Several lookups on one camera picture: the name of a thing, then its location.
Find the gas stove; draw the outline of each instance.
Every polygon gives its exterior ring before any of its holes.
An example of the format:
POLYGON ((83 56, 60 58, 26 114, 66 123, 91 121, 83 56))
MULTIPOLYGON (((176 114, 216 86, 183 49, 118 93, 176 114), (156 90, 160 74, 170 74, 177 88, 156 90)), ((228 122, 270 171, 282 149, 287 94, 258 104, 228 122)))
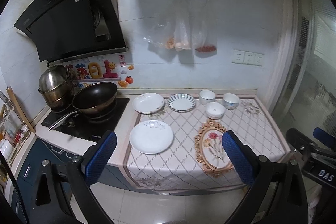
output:
MULTIPOLYGON (((111 111, 109 114, 110 118, 106 121, 92 123, 89 122, 88 118, 86 118, 83 114, 79 113, 69 117, 63 124, 54 130, 77 138, 98 142, 106 130, 113 131, 115 129, 121 115, 127 106, 127 103, 129 102, 129 98, 116 98, 115 102, 115 108, 111 111)), ((51 111, 43 120, 41 125, 49 128, 54 122, 56 122, 66 113, 67 112, 55 113, 51 111)))

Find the tile floor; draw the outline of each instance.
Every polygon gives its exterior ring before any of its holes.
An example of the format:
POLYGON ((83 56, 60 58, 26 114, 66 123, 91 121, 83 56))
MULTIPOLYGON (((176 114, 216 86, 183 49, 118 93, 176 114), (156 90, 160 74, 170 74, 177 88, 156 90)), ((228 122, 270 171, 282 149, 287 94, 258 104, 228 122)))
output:
MULTIPOLYGON (((158 224, 187 220, 188 224, 223 224, 244 196, 241 189, 197 196, 136 193, 96 183, 91 190, 115 224, 158 224)), ((74 197, 76 218, 87 223, 74 197)))

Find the plastic bag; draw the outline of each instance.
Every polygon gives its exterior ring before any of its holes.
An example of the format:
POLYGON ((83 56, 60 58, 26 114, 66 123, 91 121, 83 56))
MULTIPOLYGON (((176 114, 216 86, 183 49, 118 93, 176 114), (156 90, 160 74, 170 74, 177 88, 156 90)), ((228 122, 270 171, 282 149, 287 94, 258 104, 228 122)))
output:
POLYGON ((174 31, 175 31, 175 6, 177 0, 169 5, 157 18, 155 25, 149 30, 149 36, 144 37, 143 40, 156 47, 162 47, 166 49, 172 49, 175 46, 174 43, 174 31))
POLYGON ((189 12, 185 0, 177 0, 175 15, 174 47, 178 52, 181 50, 190 50, 189 12))
POLYGON ((194 18, 192 43, 197 52, 214 52, 217 50, 214 12, 210 0, 207 0, 199 15, 194 18))

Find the electrical outlet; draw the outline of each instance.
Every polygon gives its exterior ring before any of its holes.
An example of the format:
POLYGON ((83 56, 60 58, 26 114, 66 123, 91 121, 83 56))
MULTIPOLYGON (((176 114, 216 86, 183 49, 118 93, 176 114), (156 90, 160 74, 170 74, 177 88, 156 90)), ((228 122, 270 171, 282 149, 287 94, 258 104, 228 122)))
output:
POLYGON ((232 54, 232 63, 242 64, 244 61, 245 52, 234 50, 232 54))
POLYGON ((254 52, 245 52, 244 64, 254 65, 255 53, 254 52))
POLYGON ((257 66, 262 66, 264 63, 264 55, 263 54, 255 54, 254 64, 257 66))

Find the printed red flower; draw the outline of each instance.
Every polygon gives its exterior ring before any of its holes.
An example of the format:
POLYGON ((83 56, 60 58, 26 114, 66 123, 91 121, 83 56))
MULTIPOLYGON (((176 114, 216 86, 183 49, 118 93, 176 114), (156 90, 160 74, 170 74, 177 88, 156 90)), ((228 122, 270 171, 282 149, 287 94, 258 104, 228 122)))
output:
POLYGON ((211 138, 211 139, 216 139, 217 138, 217 133, 214 133, 214 132, 211 132, 210 134, 209 134, 209 138, 211 138))

